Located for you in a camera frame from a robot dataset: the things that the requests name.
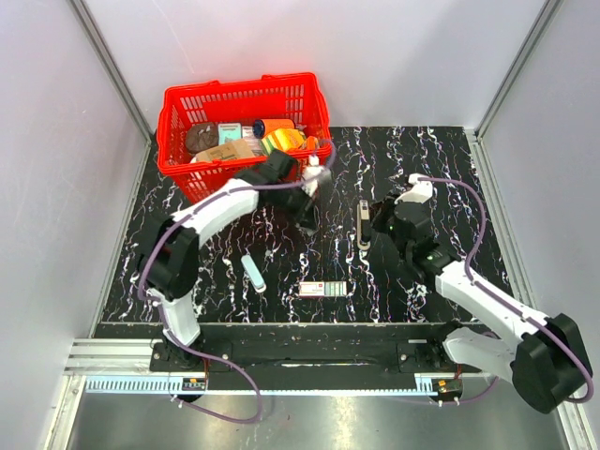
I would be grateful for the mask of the grey metal stapler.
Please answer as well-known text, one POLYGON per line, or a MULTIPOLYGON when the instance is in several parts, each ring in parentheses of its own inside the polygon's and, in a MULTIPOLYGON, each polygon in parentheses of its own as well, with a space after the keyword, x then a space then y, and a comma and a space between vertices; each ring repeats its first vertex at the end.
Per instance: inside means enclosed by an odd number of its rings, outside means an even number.
POLYGON ((357 204, 357 246, 362 251, 370 248, 371 229, 370 213, 367 200, 361 199, 357 204))

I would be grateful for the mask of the light blue stapler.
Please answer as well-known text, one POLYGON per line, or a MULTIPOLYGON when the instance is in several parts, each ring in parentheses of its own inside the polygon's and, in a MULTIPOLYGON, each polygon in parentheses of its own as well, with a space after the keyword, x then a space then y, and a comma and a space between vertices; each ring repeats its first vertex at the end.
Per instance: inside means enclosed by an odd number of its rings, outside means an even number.
POLYGON ((249 254, 244 255, 241 258, 241 263, 254 290, 257 293, 263 293, 266 290, 266 283, 257 264, 254 262, 252 257, 249 254))

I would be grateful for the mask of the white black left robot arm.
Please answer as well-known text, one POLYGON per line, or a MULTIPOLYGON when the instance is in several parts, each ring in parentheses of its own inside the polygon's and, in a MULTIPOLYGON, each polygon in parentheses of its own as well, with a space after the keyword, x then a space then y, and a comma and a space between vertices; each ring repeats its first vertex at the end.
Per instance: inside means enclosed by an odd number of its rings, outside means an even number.
POLYGON ((181 369, 197 368, 203 348, 201 328, 192 306, 200 271, 200 249, 216 233, 258 207, 271 205, 295 220, 299 228, 316 230, 314 203, 330 166, 309 159, 297 180, 298 161, 275 150, 266 161, 236 173, 216 192, 190 207, 149 223, 141 239, 137 270, 138 296, 158 307, 163 334, 173 343, 171 360, 181 369))

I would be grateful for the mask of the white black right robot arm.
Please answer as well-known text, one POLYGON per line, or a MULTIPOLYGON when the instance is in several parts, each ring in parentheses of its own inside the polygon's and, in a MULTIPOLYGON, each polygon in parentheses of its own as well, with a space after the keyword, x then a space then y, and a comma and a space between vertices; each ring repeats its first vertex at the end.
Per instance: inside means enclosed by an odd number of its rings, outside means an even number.
POLYGON ((591 389, 593 370, 577 324, 568 316, 549 317, 503 292, 474 271, 434 236, 422 201, 391 195, 357 207, 362 243, 374 234, 388 236, 400 261, 416 280, 467 310, 486 326, 478 334, 459 322, 444 324, 421 352, 429 365, 446 371, 466 365, 511 383, 540 413, 574 400, 591 389))

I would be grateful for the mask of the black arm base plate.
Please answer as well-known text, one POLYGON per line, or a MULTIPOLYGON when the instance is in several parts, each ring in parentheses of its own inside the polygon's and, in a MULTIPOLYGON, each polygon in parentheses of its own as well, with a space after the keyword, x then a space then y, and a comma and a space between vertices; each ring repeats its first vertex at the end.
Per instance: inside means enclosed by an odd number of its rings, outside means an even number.
POLYGON ((191 345, 242 368, 380 368, 474 372, 442 355, 442 323, 206 323, 191 345))

